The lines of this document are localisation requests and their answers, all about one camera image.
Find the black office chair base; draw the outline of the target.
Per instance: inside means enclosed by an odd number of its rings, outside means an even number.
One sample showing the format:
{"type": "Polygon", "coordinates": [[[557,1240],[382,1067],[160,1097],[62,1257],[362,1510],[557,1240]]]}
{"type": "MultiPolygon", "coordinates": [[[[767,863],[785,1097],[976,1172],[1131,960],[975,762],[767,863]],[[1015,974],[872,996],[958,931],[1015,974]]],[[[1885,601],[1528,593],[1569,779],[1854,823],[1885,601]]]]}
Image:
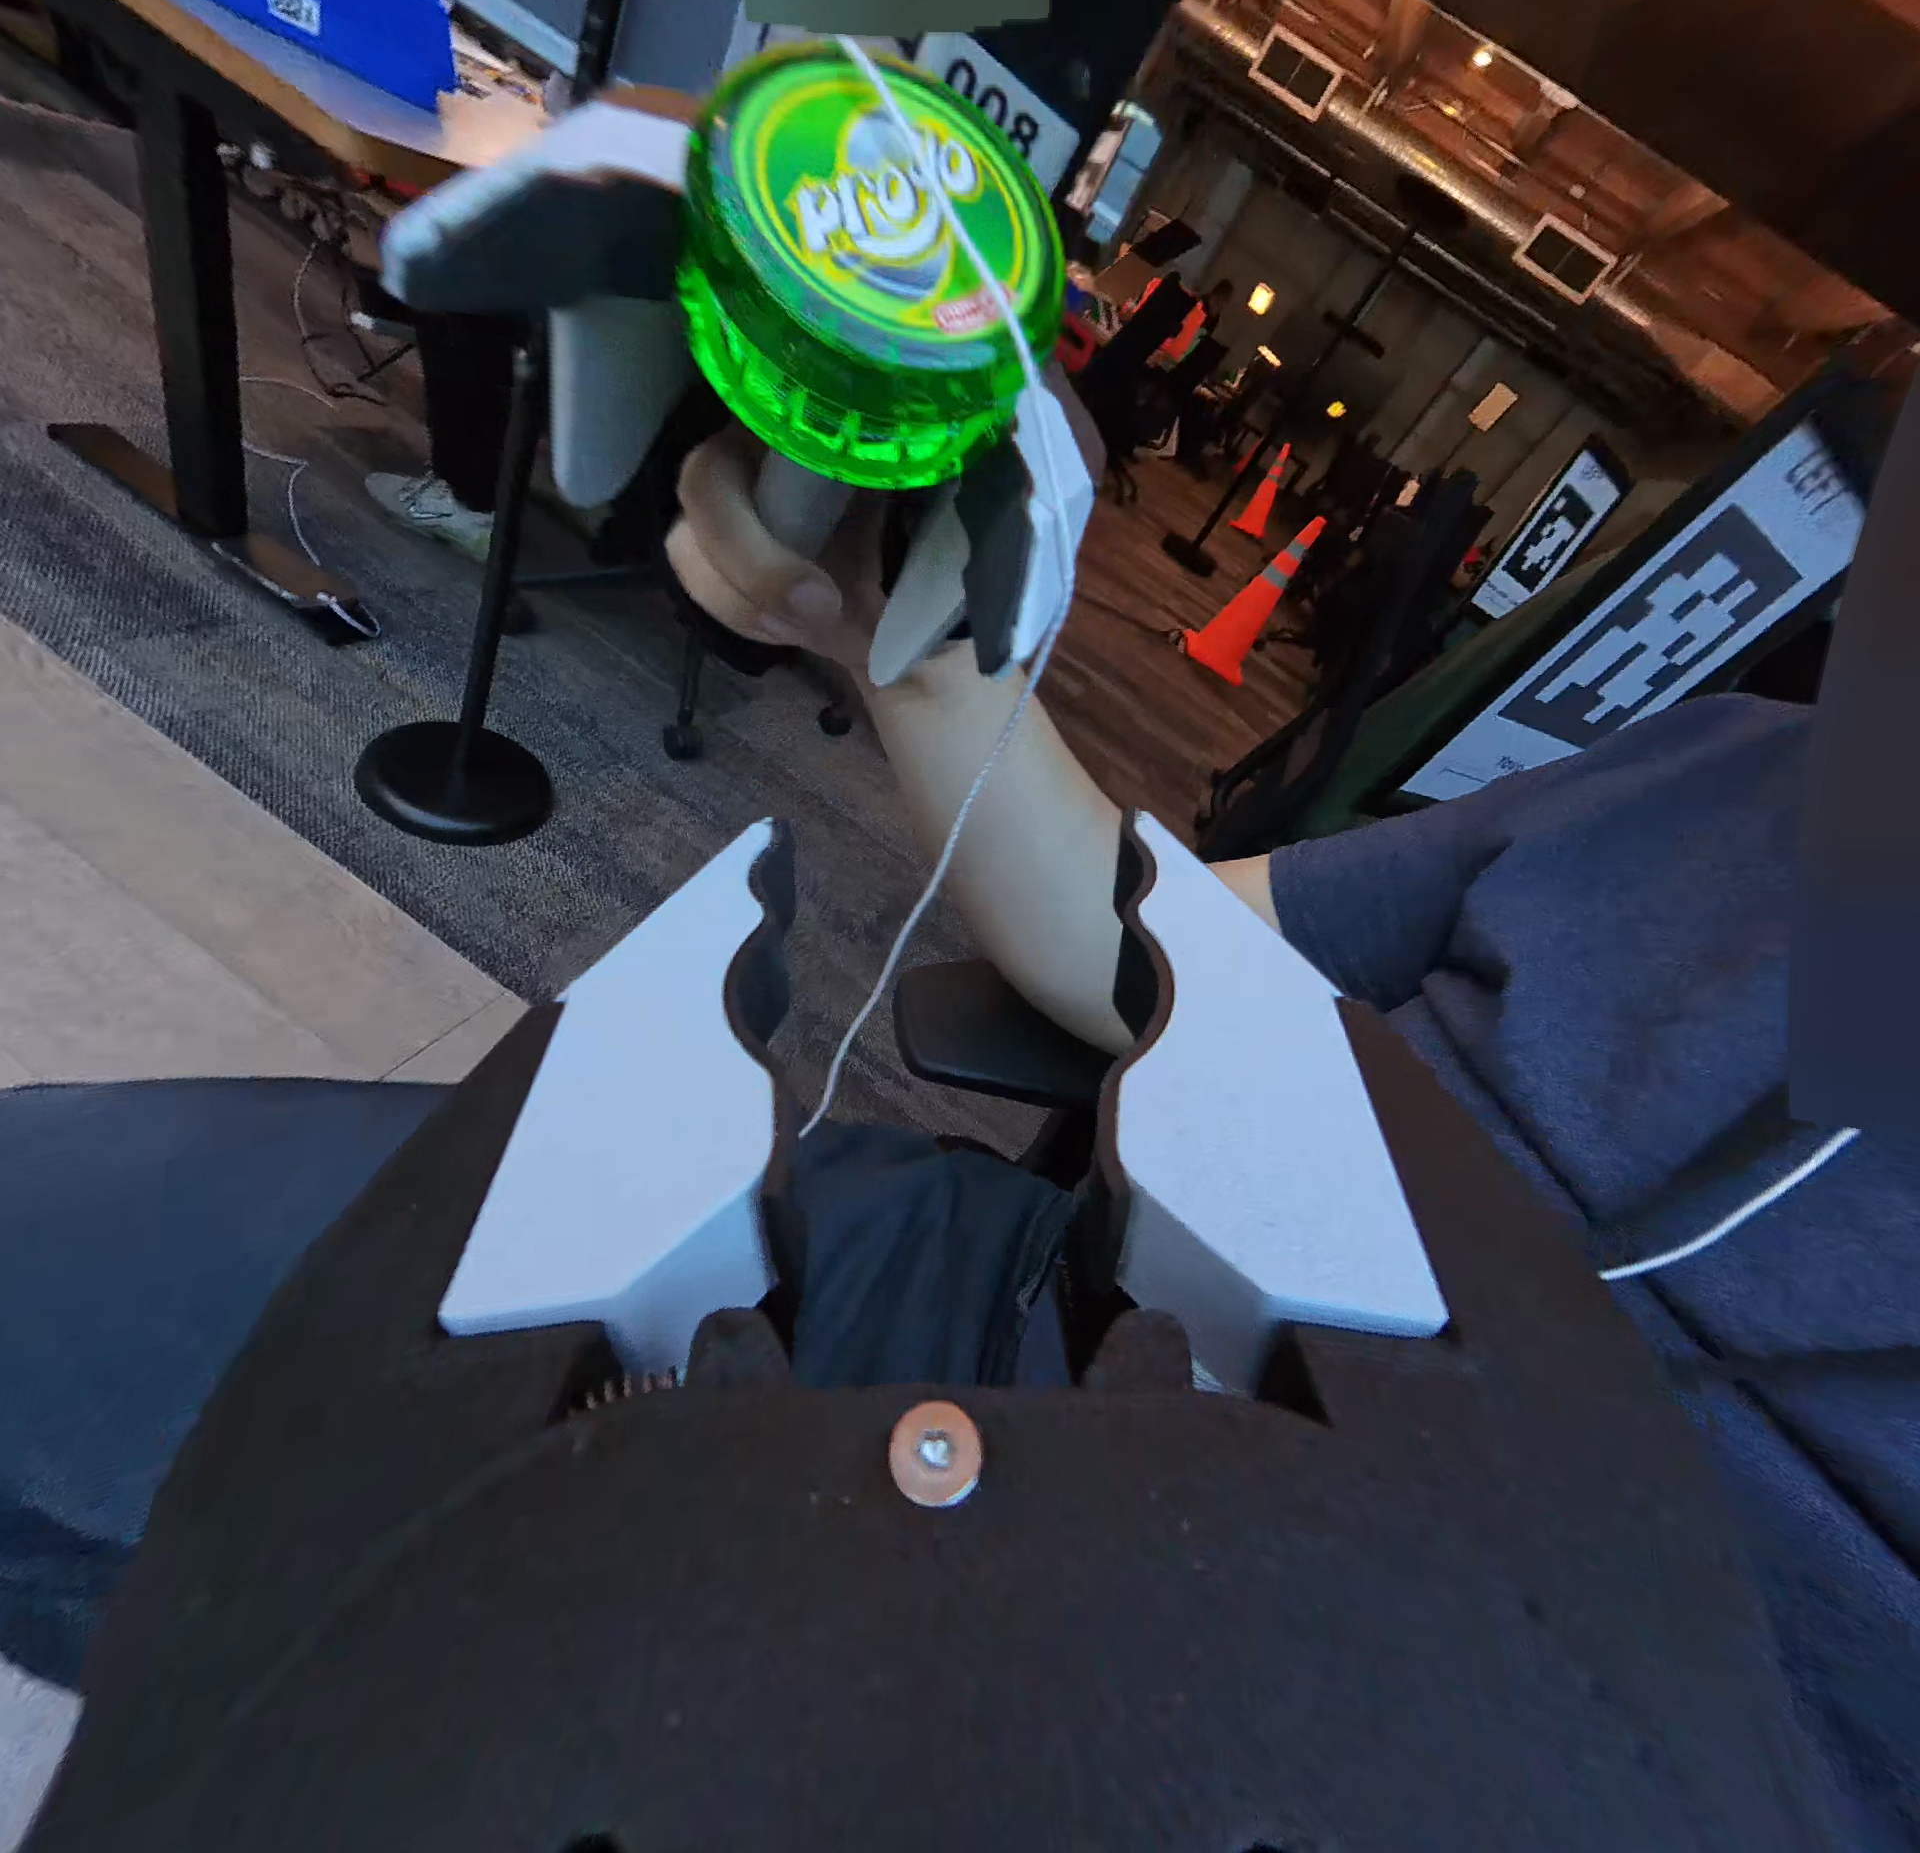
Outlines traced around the black office chair base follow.
{"type": "Polygon", "coordinates": [[[681,625],[684,662],[677,682],[677,710],[662,727],[662,749],[667,757],[698,762],[705,753],[698,713],[707,672],[720,672],[737,682],[767,682],[771,675],[785,672],[797,682],[808,682],[808,686],[821,693],[821,735],[847,737],[854,731],[857,698],[847,675],[839,664],[794,648],[767,648],[761,640],[738,637],[737,632],[703,615],[698,610],[681,613],[681,625]]]}

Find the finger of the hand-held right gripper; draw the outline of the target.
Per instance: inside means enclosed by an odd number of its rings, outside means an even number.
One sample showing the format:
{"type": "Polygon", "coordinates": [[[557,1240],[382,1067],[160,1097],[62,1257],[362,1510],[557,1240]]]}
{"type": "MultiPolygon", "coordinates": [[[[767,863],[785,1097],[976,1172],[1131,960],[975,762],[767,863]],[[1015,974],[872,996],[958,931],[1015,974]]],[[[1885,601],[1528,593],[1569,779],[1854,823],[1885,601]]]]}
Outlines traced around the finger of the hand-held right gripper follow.
{"type": "Polygon", "coordinates": [[[904,523],[901,568],[870,648],[870,682],[901,683],[970,636],[984,679],[1036,662],[1066,615],[1107,450],[1074,385],[1023,392],[1007,439],[904,523]]]}
{"type": "Polygon", "coordinates": [[[547,450],[565,506],[613,506],[693,376],[677,301],[695,106],[593,99],[398,212],[382,280],[423,314],[547,333],[547,450]]]}

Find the wooden desk black legs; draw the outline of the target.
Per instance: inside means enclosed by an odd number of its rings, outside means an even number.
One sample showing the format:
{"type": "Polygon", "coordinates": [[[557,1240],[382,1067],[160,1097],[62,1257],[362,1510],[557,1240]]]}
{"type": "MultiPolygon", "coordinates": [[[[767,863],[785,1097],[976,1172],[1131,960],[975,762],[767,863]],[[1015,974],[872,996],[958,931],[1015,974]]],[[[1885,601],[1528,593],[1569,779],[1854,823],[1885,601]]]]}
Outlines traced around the wooden desk black legs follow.
{"type": "Polygon", "coordinates": [[[456,123],[398,120],[401,109],[387,93],[207,0],[40,7],[58,34],[84,40],[131,75],[166,455],[154,457],[103,424],[57,424],[50,437],[310,618],[324,640],[379,640],[382,628],[351,582],[254,525],[229,174],[221,149],[264,142],[290,152],[296,164],[362,170],[416,198],[459,170],[465,146],[456,123]]]}

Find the green yoyo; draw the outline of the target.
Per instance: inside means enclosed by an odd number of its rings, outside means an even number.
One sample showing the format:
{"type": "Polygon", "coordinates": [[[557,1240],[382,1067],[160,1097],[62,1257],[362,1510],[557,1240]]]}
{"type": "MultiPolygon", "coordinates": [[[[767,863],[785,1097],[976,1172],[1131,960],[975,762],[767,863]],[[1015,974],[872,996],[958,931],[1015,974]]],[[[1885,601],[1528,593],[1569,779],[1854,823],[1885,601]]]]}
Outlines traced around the green yoyo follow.
{"type": "Polygon", "coordinates": [[[917,66],[812,37],[746,60],[698,113],[677,297],[734,422],[808,475],[904,491],[1015,433],[1066,260],[990,118],[917,66]]]}

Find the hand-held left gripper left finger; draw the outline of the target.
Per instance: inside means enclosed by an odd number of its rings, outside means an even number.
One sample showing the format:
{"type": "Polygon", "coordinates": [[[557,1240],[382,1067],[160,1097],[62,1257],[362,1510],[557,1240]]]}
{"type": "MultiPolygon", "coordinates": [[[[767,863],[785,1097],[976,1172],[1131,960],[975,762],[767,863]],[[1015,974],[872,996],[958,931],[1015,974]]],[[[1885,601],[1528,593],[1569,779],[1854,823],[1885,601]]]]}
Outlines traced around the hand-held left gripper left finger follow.
{"type": "Polygon", "coordinates": [[[593,1324],[636,1381],[684,1374],[711,1313],[777,1286],[793,918],[793,828],[763,817],[562,991],[445,1336],[593,1324]]]}

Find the person's dark trousers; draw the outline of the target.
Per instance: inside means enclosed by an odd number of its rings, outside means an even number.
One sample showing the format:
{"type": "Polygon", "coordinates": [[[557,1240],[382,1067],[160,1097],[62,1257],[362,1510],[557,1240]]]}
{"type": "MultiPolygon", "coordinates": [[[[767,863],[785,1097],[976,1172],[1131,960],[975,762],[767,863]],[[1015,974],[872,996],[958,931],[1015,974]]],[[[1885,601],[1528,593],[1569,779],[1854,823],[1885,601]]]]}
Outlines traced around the person's dark trousers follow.
{"type": "MultiPolygon", "coordinates": [[[[159,1485],[300,1257],[453,1087],[131,1081],[4,1094],[4,1657],[78,1691],[159,1485]]],[[[995,1151],[825,1119],[800,1385],[1069,1384],[1069,1193],[995,1151]]]]}

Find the black mesh office chair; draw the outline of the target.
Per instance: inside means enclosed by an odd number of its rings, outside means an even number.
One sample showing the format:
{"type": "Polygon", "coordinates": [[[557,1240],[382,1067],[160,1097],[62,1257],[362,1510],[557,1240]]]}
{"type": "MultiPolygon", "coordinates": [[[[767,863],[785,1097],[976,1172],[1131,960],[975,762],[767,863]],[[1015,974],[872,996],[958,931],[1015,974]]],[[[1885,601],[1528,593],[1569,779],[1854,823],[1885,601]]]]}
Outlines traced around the black mesh office chair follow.
{"type": "Polygon", "coordinates": [[[1453,578],[1486,525],[1477,478],[1441,475],[1407,508],[1385,506],[1345,559],[1316,576],[1296,643],[1311,654],[1306,710],[1212,778],[1195,847],[1206,863],[1288,845],[1350,753],[1365,716],[1438,648],[1453,578]]]}

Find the small black white tag board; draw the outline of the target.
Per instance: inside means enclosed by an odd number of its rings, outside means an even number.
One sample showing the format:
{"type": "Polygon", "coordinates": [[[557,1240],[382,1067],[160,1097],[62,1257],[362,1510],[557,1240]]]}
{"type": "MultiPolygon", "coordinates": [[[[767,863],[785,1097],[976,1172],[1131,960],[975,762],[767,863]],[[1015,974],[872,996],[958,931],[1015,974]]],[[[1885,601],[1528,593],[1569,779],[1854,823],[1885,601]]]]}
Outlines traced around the small black white tag board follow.
{"type": "Polygon", "coordinates": [[[1620,455],[1598,433],[1588,437],[1495,554],[1470,593],[1470,610],[1502,618],[1544,593],[1588,548],[1630,490],[1633,478],[1620,455]]]}

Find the white ceiling vent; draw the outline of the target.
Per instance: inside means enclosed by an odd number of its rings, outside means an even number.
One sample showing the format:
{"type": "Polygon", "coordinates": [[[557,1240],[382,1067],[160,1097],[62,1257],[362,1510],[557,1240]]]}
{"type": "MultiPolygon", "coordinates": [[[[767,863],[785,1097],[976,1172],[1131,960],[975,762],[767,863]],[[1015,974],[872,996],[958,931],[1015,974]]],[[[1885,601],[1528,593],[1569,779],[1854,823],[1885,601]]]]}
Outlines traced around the white ceiling vent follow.
{"type": "Polygon", "coordinates": [[[1249,66],[1249,77],[1288,113],[1322,123],[1345,85],[1345,69],[1296,32],[1273,26],[1249,66]]]}
{"type": "Polygon", "coordinates": [[[1620,257],[1557,215],[1544,215],[1512,248],[1512,264],[1565,302],[1583,306],[1614,275],[1620,257]]]}

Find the large black white tag board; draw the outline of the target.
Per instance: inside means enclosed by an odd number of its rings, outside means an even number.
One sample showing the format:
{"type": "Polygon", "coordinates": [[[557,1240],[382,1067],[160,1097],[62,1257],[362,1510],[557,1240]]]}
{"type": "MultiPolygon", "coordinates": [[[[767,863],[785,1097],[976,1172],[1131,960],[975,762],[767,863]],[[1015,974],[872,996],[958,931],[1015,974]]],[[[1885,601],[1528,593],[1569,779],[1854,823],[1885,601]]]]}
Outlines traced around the large black white tag board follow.
{"type": "Polygon", "coordinates": [[[1728,686],[1838,603],[1889,429],[1880,382],[1838,366],[1801,386],[1557,623],[1525,625],[1495,689],[1424,739],[1380,808],[1463,797],[1728,686]]]}

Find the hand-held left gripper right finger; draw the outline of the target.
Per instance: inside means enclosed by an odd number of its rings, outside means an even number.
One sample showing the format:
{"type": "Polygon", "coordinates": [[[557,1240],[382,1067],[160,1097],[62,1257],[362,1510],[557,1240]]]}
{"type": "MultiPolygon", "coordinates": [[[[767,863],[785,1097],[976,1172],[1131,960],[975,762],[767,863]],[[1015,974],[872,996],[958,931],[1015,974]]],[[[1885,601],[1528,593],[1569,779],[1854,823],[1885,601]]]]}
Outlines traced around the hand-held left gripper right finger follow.
{"type": "Polygon", "coordinates": [[[1431,1339],[1447,1300],[1333,985],[1154,814],[1118,861],[1118,1013],[1096,1172],[1112,1277],[1198,1377],[1257,1393],[1288,1327],[1431,1339]]]}

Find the person's right hand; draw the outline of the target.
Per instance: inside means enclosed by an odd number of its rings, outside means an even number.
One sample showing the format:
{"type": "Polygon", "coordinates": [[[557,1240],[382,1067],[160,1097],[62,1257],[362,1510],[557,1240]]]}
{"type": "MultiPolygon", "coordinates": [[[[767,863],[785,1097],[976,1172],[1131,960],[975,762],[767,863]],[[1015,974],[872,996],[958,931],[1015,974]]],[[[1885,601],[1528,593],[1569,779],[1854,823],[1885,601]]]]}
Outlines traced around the person's right hand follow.
{"type": "Polygon", "coordinates": [[[779,545],[754,508],[761,444],[738,424],[688,451],[665,557],[698,613],[741,640],[847,672],[870,664],[885,610],[890,499],[857,491],[817,559],[779,545]]]}

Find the person's right forearm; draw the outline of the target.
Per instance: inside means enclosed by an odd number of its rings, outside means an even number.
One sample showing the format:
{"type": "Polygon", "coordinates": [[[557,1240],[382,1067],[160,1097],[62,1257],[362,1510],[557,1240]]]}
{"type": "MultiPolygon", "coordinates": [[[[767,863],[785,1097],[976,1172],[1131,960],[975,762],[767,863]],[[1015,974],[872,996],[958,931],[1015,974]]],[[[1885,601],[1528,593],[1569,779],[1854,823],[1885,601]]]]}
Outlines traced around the person's right forearm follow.
{"type": "Polygon", "coordinates": [[[1120,1054],[1124,812],[1069,753],[1027,675],[984,679],[955,648],[890,686],[857,672],[877,745],[944,891],[1015,994],[1080,1042],[1120,1054]]]}

